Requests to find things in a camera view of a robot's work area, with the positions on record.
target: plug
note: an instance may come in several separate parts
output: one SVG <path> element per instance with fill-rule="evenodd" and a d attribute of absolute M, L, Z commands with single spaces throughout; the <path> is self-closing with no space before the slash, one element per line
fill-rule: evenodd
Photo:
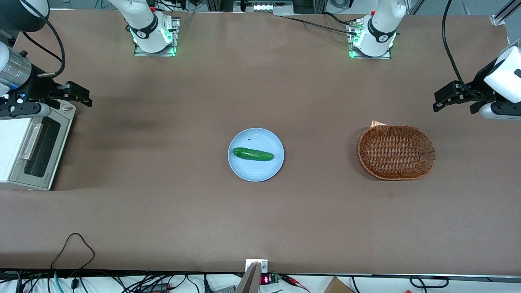
<path fill-rule="evenodd" d="M 206 279 L 206 275 L 204 275 L 204 293 L 212 293 L 212 289 L 210 288 L 210 284 L 208 284 L 208 280 Z"/>
<path fill-rule="evenodd" d="M 73 279 L 72 282 L 70 282 L 70 288 L 72 290 L 76 289 L 78 287 L 78 279 Z"/>

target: white floor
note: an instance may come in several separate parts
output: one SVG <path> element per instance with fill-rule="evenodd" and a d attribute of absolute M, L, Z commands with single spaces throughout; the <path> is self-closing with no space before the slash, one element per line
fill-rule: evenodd
<path fill-rule="evenodd" d="M 311 293 L 323 293 L 332 277 L 325 276 L 293 276 L 302 285 L 306 286 Z M 182 280 L 183 276 L 175 276 L 170 281 L 170 284 L 177 286 Z M 142 277 L 123 277 L 121 278 L 126 285 L 131 285 L 138 282 Z M 224 289 L 229 286 L 237 286 L 240 278 L 231 274 L 217 274 L 208 275 L 208 283 L 213 291 Z M 353 284 L 350 277 L 340 277 L 340 279 L 353 289 Z M 199 293 L 204 292 L 203 275 L 191 275 L 190 280 L 197 284 Z M 375 277 L 357 277 L 356 284 L 360 293 L 405 293 L 410 290 L 412 293 L 424 293 L 422 289 L 413 287 L 408 279 L 401 278 L 375 278 Z M 70 289 L 72 279 L 59 279 L 60 286 L 64 293 L 71 293 Z M 123 288 L 109 277 L 87 277 L 83 278 L 83 282 L 87 288 L 88 293 L 121 293 Z M 0 284 L 0 292 L 15 293 L 17 281 L 10 281 Z M 426 285 L 440 285 L 444 281 L 426 280 Z M 30 283 L 26 285 L 24 292 L 28 292 Z M 59 293 L 53 279 L 50 282 L 51 293 Z M 260 293 L 272 293 L 278 290 L 283 290 L 282 293 L 306 293 L 306 291 L 297 287 L 290 286 L 284 282 L 270 285 L 262 285 Z M 47 279 L 40 280 L 33 289 L 34 293 L 48 293 Z M 76 293 L 85 293 L 81 287 L 77 288 Z M 195 286 L 185 281 L 181 286 L 172 290 L 173 293 L 197 293 Z M 497 283 L 497 282 L 470 282 L 470 281 L 450 281 L 449 285 L 443 289 L 428 289 L 428 293 L 519 293 L 521 292 L 521 284 L 513 283 Z"/>

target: wicker basket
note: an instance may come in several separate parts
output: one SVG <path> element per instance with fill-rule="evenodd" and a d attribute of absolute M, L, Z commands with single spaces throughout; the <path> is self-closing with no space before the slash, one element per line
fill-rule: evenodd
<path fill-rule="evenodd" d="M 369 128 L 358 142 L 362 166 L 382 180 L 414 180 L 432 171 L 432 141 L 416 127 L 381 125 Z"/>

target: plate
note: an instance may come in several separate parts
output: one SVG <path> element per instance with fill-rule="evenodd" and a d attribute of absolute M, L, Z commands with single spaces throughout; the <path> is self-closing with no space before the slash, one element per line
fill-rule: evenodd
<path fill-rule="evenodd" d="M 245 160 L 232 153 L 234 148 L 247 148 L 272 153 L 268 162 Z M 237 176 L 251 182 L 261 182 L 273 177 L 284 162 L 284 147 L 280 139 L 264 128 L 243 130 L 231 141 L 228 148 L 228 163 Z"/>

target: cucumber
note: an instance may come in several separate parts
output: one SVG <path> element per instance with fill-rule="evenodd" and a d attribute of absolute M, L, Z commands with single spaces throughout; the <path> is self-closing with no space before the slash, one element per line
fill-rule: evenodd
<path fill-rule="evenodd" d="M 235 148 L 232 150 L 232 153 L 239 158 L 243 158 L 245 160 L 254 160 L 254 161 L 271 161 L 273 160 L 273 154 L 258 150 L 250 150 L 247 148 Z"/>

